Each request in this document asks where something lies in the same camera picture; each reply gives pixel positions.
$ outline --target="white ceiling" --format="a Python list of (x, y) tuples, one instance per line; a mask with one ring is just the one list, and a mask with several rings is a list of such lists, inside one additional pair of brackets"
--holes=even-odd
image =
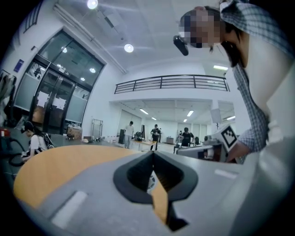
[[(151, 61), (183, 58), (172, 38), (178, 34), (180, 17), (195, 6), (217, 6), (218, 0), (99, 0), (90, 10), (87, 0), (59, 0), (59, 4), (79, 21), (123, 66), (129, 69)], [(113, 19), (114, 28), (105, 20)], [(133, 53), (124, 45), (134, 46)], [(208, 48), (190, 49), (192, 61), (203, 63), (206, 74), (222, 76), (213, 65), (228, 65), (225, 51), (219, 47), (213, 53)]]
[[(183, 123), (210, 124), (211, 123), (211, 100), (133, 100), (118, 103), (123, 110), (131, 112), (141, 118), (156, 118), (161, 121), (176, 121)], [(234, 116), (234, 107), (230, 102), (218, 101), (221, 118)], [(187, 117), (189, 111), (194, 113)]]

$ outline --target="black metal railing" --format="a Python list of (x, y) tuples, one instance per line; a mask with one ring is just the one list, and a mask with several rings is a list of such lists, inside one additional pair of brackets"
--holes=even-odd
[(215, 89), (229, 91), (224, 77), (168, 75), (132, 80), (116, 85), (115, 94), (150, 89)]

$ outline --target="round table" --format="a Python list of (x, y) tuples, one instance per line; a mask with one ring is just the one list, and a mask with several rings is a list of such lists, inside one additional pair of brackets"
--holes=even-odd
[[(138, 151), (98, 145), (76, 145), (49, 149), (29, 159), (15, 179), (14, 195), (37, 209), (57, 188), (87, 168), (123, 158)], [(163, 222), (167, 214), (167, 193), (158, 181), (151, 193), (155, 213)]]

